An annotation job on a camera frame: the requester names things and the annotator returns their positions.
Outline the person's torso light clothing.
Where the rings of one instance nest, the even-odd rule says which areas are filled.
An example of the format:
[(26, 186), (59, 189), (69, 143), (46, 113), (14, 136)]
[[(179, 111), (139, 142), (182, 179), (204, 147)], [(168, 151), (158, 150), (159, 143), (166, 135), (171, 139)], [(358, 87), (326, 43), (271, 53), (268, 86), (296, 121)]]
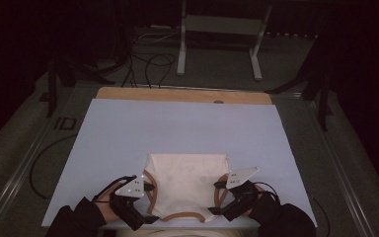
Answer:
[(115, 237), (244, 237), (243, 230), (117, 230)]

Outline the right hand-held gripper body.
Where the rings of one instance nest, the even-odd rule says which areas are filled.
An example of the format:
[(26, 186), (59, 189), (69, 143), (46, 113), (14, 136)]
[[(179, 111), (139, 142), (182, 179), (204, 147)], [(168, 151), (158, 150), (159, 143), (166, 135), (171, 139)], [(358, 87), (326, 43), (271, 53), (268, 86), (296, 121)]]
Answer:
[(250, 179), (259, 171), (258, 167), (231, 170), (226, 189), (233, 200), (222, 208), (222, 215), (232, 221), (251, 209), (258, 198), (258, 190)]

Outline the light blue mat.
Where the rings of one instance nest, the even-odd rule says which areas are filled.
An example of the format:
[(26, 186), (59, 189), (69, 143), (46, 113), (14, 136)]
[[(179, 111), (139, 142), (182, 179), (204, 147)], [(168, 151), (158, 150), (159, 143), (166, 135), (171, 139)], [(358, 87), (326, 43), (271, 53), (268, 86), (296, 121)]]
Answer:
[(284, 203), (313, 212), (274, 105), (95, 99), (53, 193), (43, 225), (64, 205), (92, 198), (121, 176), (141, 175), (151, 153), (224, 154)]

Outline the person's right hand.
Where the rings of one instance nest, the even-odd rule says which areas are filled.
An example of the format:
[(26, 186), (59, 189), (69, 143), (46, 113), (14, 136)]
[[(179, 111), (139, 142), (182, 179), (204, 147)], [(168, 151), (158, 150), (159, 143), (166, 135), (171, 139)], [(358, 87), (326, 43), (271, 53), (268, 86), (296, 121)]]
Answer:
[(260, 194), (250, 209), (248, 216), (259, 224), (268, 224), (275, 221), (280, 213), (280, 204), (259, 185), (256, 185), (256, 189)]

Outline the grey metal rail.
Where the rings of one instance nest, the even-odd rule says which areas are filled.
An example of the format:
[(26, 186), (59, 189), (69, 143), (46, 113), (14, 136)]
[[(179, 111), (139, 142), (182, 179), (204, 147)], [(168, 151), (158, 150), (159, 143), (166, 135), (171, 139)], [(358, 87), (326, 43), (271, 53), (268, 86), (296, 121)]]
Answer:
[(0, 237), (44, 237), (48, 202), (29, 185), (30, 169), (55, 137), (47, 104), (26, 100), (0, 130)]
[(313, 101), (304, 101), (304, 105), (309, 114), (309, 117), (312, 120), (312, 124), (317, 131), (320, 142), (323, 144), (326, 156), (332, 166), (333, 173), (341, 189), (343, 199), (348, 207), (349, 213), (355, 223), (360, 237), (375, 237), (374, 231), (368, 221), (366, 214), (364, 213), (362, 205), (353, 189), (351, 182), (346, 175), (343, 166), (341, 165), (340, 157), (336, 152), (336, 149), (327, 133), (323, 131), (318, 122), (317, 106)]

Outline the white metal stand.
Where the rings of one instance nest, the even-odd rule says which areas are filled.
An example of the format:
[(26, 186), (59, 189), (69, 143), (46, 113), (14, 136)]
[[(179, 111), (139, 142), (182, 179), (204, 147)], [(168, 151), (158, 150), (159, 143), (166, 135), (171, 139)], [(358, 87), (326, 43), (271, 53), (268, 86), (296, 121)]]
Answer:
[(181, 5), (181, 41), (177, 63), (177, 74), (179, 76), (183, 76), (186, 72), (187, 32), (203, 32), (255, 36), (256, 43), (249, 49), (249, 57), (254, 79), (256, 81), (261, 81), (263, 79), (259, 63), (259, 50), (265, 36), (266, 25), (272, 10), (272, 5), (270, 3), (265, 4), (265, 12), (258, 20), (192, 15), (187, 13), (187, 0), (181, 0)]

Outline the cream baby bodysuit brown trim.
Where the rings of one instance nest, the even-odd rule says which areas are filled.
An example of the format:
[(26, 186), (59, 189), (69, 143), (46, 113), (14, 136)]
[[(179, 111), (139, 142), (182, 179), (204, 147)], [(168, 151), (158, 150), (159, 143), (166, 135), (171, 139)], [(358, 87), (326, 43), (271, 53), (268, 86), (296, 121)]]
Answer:
[(214, 187), (226, 181), (228, 158), (223, 154), (150, 154), (145, 181), (154, 186), (147, 192), (148, 212), (162, 221), (177, 218), (209, 222), (216, 218), (209, 208), (226, 198)]

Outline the black metal stand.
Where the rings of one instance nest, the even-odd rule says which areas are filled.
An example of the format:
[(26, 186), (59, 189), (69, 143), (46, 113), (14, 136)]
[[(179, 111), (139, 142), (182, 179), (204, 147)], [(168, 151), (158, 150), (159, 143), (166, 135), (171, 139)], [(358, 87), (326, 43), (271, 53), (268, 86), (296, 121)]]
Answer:
[(323, 35), (315, 37), (314, 43), (295, 78), (274, 89), (265, 91), (267, 94), (276, 95), (306, 82), (307, 85), (301, 92), (301, 98), (303, 101), (313, 101), (316, 97), (319, 97), (317, 121), (323, 131), (328, 130), (326, 116), (329, 111), (330, 77), (327, 65), (330, 44), (331, 41)]
[(112, 85), (114, 83), (114, 81), (105, 79), (69, 56), (52, 56), (47, 62), (47, 92), (43, 93), (40, 97), (41, 101), (47, 102), (46, 116), (48, 118), (50, 118), (57, 109), (57, 79), (60, 79), (65, 87), (73, 87), (77, 82), (74, 71), (82, 73), (101, 84)]

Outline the person's left hand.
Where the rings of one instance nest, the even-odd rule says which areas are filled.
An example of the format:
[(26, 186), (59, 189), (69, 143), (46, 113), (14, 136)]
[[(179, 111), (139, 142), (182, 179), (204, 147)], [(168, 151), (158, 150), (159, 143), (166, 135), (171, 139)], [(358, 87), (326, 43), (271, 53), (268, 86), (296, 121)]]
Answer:
[(117, 182), (114, 185), (110, 186), (95, 201), (95, 205), (100, 210), (106, 223), (119, 220), (119, 217), (114, 213), (114, 211), (110, 207), (110, 201), (111, 193), (114, 192), (120, 185), (121, 182)]

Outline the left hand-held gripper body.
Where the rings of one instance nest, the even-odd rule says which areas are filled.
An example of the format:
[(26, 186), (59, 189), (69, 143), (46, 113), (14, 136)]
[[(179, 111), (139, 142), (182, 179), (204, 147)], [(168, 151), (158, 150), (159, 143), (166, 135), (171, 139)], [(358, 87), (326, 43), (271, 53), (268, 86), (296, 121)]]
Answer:
[(125, 183), (115, 189), (110, 196), (110, 207), (113, 212), (132, 230), (140, 228), (144, 216), (134, 207), (134, 203), (144, 197), (142, 177), (123, 177)]

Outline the wooden table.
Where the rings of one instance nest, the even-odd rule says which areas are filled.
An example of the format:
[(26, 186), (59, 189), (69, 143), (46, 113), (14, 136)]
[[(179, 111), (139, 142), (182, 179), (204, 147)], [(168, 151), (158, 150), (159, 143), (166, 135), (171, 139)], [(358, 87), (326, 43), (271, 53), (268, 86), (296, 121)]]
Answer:
[(272, 100), (266, 93), (192, 90), (192, 89), (147, 89), (103, 87), (97, 99), (194, 102), (215, 104), (271, 105)]

